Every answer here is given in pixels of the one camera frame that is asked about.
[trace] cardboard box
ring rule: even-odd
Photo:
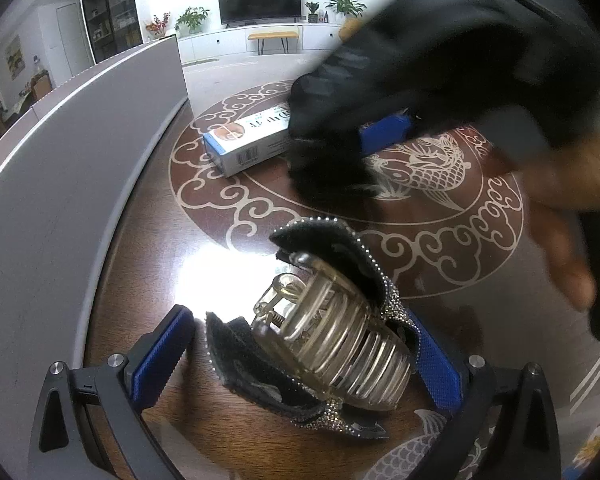
[[[40,101],[45,95],[51,92],[51,79],[48,75],[42,76],[33,86],[33,95],[36,101]]]
[[[206,152],[224,176],[232,176],[286,151],[287,104],[224,124],[202,135]]]

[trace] red flower arrangement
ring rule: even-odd
[[[147,23],[145,28],[149,32],[155,34],[158,38],[161,38],[164,36],[164,33],[167,30],[167,23],[169,23],[170,17],[170,12],[165,12],[162,19],[158,18],[158,16],[154,14],[154,20],[150,23]]]

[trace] flat screen tv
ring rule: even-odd
[[[218,3],[222,23],[302,16],[302,0],[218,0]]]

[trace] green leafy plant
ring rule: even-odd
[[[188,7],[177,19],[176,30],[180,30],[181,25],[186,25],[190,30],[198,28],[209,15],[209,9],[204,7]]]
[[[309,12],[312,14],[315,14],[316,11],[320,8],[320,4],[317,4],[315,2],[307,2],[304,4],[304,6],[309,9]]]
[[[327,7],[335,9],[336,12],[341,12],[345,16],[350,14],[359,18],[362,12],[366,9],[365,4],[361,4],[359,0],[329,0]]]

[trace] wooden bench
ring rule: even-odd
[[[295,30],[280,30],[277,32],[254,32],[248,35],[247,40],[253,41],[258,40],[258,56],[264,54],[264,42],[265,40],[277,40],[280,39],[282,43],[282,51],[285,54],[289,53],[289,38],[299,38],[300,35]]]

